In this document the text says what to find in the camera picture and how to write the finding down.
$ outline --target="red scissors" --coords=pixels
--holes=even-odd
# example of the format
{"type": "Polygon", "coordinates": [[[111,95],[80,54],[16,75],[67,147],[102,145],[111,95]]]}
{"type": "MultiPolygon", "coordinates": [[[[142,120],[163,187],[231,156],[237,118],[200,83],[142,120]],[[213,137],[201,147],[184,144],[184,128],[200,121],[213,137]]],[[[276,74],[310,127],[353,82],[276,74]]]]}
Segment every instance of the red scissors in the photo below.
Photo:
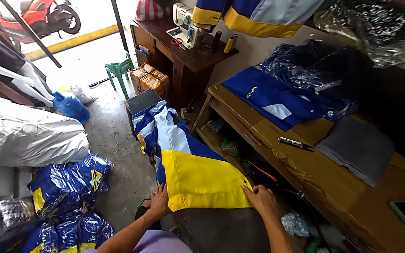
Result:
{"type": "Polygon", "coordinates": [[[181,38],[177,38],[177,39],[173,39],[172,40],[172,44],[173,45],[178,45],[180,46],[182,49],[187,50],[184,45],[182,44],[182,39],[181,38]]]}

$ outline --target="person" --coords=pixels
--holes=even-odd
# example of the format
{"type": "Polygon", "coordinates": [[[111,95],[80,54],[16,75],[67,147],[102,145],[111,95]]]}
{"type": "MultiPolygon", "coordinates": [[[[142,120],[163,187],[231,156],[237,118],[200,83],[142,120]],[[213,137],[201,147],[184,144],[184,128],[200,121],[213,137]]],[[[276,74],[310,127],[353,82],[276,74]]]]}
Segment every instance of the person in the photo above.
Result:
{"type": "MultiPolygon", "coordinates": [[[[241,186],[251,205],[259,212],[263,219],[270,241],[272,253],[294,253],[286,237],[286,232],[279,219],[276,198],[270,189],[262,185],[253,187],[251,191],[241,186]]],[[[168,208],[168,192],[166,185],[157,187],[151,194],[151,201],[144,201],[142,210],[136,213],[136,220],[125,227],[112,238],[105,241],[97,250],[88,249],[85,253],[191,253],[176,231],[161,231],[158,228],[160,218],[172,213],[168,208]]]]}

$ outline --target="blue water jug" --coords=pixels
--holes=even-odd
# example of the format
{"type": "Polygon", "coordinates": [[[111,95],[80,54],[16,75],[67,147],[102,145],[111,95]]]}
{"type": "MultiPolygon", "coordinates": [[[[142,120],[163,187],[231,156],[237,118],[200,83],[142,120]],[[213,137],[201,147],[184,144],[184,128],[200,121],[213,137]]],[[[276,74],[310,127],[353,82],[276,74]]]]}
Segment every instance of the blue water jug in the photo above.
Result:
{"type": "Polygon", "coordinates": [[[90,118],[90,112],[84,104],[72,93],[53,92],[56,96],[53,100],[53,107],[63,115],[75,118],[80,123],[86,122],[90,118]]]}

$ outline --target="hand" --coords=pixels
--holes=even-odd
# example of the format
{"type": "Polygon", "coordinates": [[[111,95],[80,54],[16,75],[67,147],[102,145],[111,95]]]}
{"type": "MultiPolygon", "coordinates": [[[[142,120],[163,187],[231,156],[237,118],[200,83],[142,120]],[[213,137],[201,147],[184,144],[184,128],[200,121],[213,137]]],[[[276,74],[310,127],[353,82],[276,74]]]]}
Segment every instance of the hand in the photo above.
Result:
{"type": "Polygon", "coordinates": [[[265,188],[263,185],[253,187],[252,190],[254,192],[244,185],[242,185],[242,189],[252,206],[254,206],[254,208],[262,216],[262,219],[279,221],[276,198],[270,189],[265,188]]]}
{"type": "Polygon", "coordinates": [[[18,78],[14,78],[12,80],[12,83],[14,84],[27,84],[31,87],[35,86],[35,81],[32,80],[31,78],[25,77],[25,76],[19,76],[18,78]]]}
{"type": "Polygon", "coordinates": [[[166,184],[161,184],[156,188],[155,193],[151,193],[151,208],[147,213],[151,215],[154,220],[158,220],[172,211],[168,207],[168,191],[166,184]]]}

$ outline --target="yellow curb line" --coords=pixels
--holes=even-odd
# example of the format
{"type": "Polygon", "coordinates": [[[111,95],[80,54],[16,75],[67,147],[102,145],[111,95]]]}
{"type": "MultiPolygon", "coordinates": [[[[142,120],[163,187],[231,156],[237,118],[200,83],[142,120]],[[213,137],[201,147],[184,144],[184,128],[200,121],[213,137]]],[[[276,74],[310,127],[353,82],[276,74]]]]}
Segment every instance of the yellow curb line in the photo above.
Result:
{"type": "MultiPolygon", "coordinates": [[[[76,38],[72,38],[72,39],[51,45],[48,47],[48,49],[51,51],[51,53],[55,54],[55,53],[62,52],[66,49],[70,49],[75,46],[79,46],[84,43],[106,37],[106,36],[114,34],[116,32],[118,32],[118,26],[113,25],[113,26],[106,27],[104,29],[100,29],[100,30],[97,30],[94,32],[83,34],[76,38]]],[[[46,57],[46,54],[42,49],[39,49],[39,50],[33,51],[31,53],[27,53],[25,56],[28,57],[31,61],[35,61],[35,60],[41,59],[43,57],[46,57]]]]}

